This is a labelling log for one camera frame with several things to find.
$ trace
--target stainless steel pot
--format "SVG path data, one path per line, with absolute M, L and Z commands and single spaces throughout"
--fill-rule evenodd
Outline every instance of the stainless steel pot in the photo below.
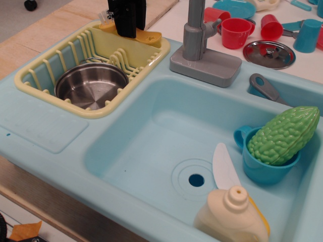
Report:
M 56 82 L 56 97 L 92 110 L 105 107 L 129 83 L 127 75 L 107 63 L 86 63 L 65 72 Z

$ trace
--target faucet base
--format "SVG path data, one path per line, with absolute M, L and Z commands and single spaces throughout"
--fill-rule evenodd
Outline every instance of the faucet base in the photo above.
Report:
M 206 49 L 202 59 L 188 61 L 183 58 L 181 46 L 171 57 L 170 69 L 219 87 L 229 87 L 239 74 L 241 64 L 240 58 L 211 49 Z

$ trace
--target red cup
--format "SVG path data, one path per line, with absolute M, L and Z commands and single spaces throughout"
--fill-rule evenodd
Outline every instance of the red cup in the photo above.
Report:
M 215 22 L 217 19 L 222 21 L 231 18 L 231 14 L 228 11 L 215 8 L 206 8 L 204 10 L 204 22 Z
M 317 39 L 317 44 L 316 44 L 316 46 L 317 46 L 319 49 L 323 50 L 323 24 L 322 24 L 322 26 L 321 26 L 321 30 L 320 30 L 319 35 L 318 35 L 318 39 Z
M 265 40 L 276 40 L 283 35 L 284 28 L 276 17 L 267 14 L 261 19 L 261 36 Z
M 228 49 L 239 49 L 243 47 L 248 36 L 253 33 L 255 25 L 251 22 L 230 18 L 222 22 L 222 44 Z

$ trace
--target floor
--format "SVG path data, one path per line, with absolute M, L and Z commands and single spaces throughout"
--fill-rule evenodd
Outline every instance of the floor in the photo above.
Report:
M 36 0 L 37 8 L 32 12 L 25 9 L 24 1 L 0 1 L 0 43 L 72 0 Z

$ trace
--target wooden table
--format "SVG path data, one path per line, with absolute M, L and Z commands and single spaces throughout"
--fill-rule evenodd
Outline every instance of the wooden table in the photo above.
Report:
M 146 29 L 178 0 L 147 0 Z M 0 43 L 0 80 L 98 18 L 107 0 L 73 0 Z M 0 194 L 77 241 L 145 241 L 0 156 Z

